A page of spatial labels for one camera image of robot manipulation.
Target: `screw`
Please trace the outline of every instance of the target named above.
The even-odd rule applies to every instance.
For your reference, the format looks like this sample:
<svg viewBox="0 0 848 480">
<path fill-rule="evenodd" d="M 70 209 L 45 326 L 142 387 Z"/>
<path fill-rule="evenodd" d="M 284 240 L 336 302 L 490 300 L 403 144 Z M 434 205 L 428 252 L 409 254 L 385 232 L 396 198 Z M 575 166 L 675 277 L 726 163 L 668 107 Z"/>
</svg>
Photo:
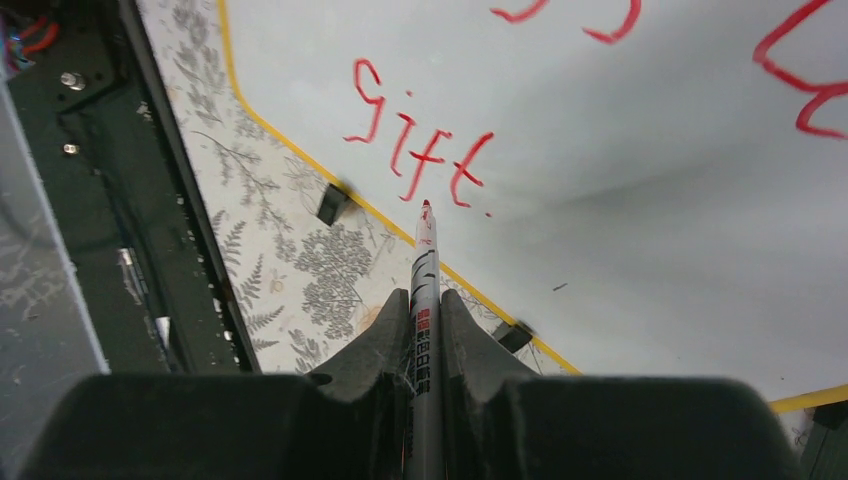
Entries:
<svg viewBox="0 0 848 480">
<path fill-rule="evenodd" d="M 62 82 L 62 85 L 76 92 L 85 88 L 85 79 L 79 73 L 65 72 L 59 77 L 59 81 Z"/>
</svg>

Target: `yellow trim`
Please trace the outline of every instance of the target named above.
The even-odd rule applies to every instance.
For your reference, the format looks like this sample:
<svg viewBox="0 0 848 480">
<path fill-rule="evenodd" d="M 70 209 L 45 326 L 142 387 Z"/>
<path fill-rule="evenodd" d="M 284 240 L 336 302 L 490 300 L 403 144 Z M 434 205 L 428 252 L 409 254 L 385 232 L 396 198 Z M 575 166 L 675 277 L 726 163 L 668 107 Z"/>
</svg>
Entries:
<svg viewBox="0 0 848 480">
<path fill-rule="evenodd" d="M 230 42 L 230 25 L 229 25 L 229 17 L 227 15 L 227 2 L 226 0 L 218 1 L 218 14 L 221 19 L 221 37 L 224 44 L 224 57 L 227 61 L 227 76 L 230 79 L 230 85 L 233 87 L 233 92 L 235 92 L 236 98 L 241 104 L 242 108 L 253 117 L 253 120 L 256 121 L 259 125 L 262 126 L 265 130 L 270 132 L 272 135 L 277 137 L 277 139 L 287 147 L 289 147 L 297 156 L 305 160 L 308 164 L 312 165 L 313 168 L 318 170 L 321 175 L 327 178 L 331 183 L 335 185 L 341 186 L 339 179 L 330 173 L 326 168 L 321 166 L 318 162 L 316 162 L 312 157 L 306 154 L 303 150 L 300 149 L 297 145 L 294 144 L 291 140 L 283 136 L 282 133 L 278 132 L 274 127 L 271 126 L 264 118 L 259 116 L 256 111 L 251 108 L 250 104 L 244 99 L 244 96 L 241 94 L 241 89 L 239 88 L 238 80 L 236 79 L 236 69 L 233 61 L 233 51 Z M 406 243 L 410 245 L 415 245 L 415 240 L 409 234 L 400 229 L 397 225 L 394 224 L 391 220 L 386 218 L 382 213 L 377 211 L 376 208 L 371 206 L 368 202 L 365 201 L 359 194 L 356 192 L 350 192 L 350 197 L 358 203 L 362 208 L 368 211 L 371 215 L 377 217 L 381 222 L 383 222 L 386 227 L 388 227 L 392 232 L 398 234 Z M 494 304 L 491 300 L 489 300 L 485 295 L 480 293 L 479 290 L 472 287 L 470 283 L 468 283 L 464 278 L 459 276 L 456 272 L 453 271 L 450 267 L 442 263 L 442 270 L 445 271 L 448 275 L 450 275 L 456 283 L 462 285 L 469 293 L 474 295 L 480 302 L 489 308 L 492 312 L 497 314 L 501 319 L 503 319 L 506 323 L 510 325 L 515 325 L 515 319 L 511 316 L 507 315 L 500 307 Z M 545 342 L 539 339 L 539 337 L 533 337 L 533 344 L 539 348 L 543 353 L 551 357 L 555 362 L 560 364 L 562 368 L 564 368 L 568 373 L 573 375 L 581 375 L 580 371 L 577 368 L 562 358 L 558 353 L 556 353 L 551 347 L 549 347 Z M 791 412 L 793 410 L 800 410 L 802 408 L 810 408 L 817 407 L 819 405 L 825 405 L 828 403 L 840 402 L 843 400 L 848 400 L 848 385 L 842 385 L 839 387 L 833 387 L 826 390 L 819 390 L 817 392 L 805 393 L 802 395 L 797 395 L 795 397 L 784 398 L 782 400 L 775 400 L 771 402 L 771 408 L 775 411 L 775 413 L 785 413 Z"/>
</svg>

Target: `whiteboard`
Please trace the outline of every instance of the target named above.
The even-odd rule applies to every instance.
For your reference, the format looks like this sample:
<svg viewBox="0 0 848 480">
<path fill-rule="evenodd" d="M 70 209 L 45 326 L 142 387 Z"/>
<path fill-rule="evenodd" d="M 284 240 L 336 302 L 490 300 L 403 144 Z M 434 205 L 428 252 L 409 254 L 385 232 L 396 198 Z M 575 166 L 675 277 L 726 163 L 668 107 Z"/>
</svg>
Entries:
<svg viewBox="0 0 848 480">
<path fill-rule="evenodd" d="M 405 232 L 429 199 L 444 264 L 584 373 L 848 383 L 848 2 L 222 13 L 261 122 Z"/>
</svg>

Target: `white marker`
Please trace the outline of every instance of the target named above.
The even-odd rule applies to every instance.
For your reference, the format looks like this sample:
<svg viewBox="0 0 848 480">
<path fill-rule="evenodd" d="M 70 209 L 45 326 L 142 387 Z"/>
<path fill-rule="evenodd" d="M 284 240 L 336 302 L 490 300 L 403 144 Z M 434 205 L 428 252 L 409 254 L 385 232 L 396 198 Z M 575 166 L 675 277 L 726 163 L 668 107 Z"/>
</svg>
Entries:
<svg viewBox="0 0 848 480">
<path fill-rule="evenodd" d="M 415 392 L 409 404 L 403 477 L 406 480 L 445 478 L 439 364 L 439 252 L 436 219 L 427 200 L 415 229 L 411 292 L 413 349 L 407 372 Z"/>
</svg>

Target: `gray surface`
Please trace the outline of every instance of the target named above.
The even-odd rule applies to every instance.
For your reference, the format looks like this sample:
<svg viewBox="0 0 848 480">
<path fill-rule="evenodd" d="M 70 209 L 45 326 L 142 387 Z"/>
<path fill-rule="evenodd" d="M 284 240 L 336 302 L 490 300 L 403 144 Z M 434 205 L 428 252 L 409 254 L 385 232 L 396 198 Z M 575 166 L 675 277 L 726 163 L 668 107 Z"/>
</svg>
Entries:
<svg viewBox="0 0 848 480">
<path fill-rule="evenodd" d="M 108 371 L 13 112 L 0 83 L 0 478 L 68 389 Z"/>
</svg>

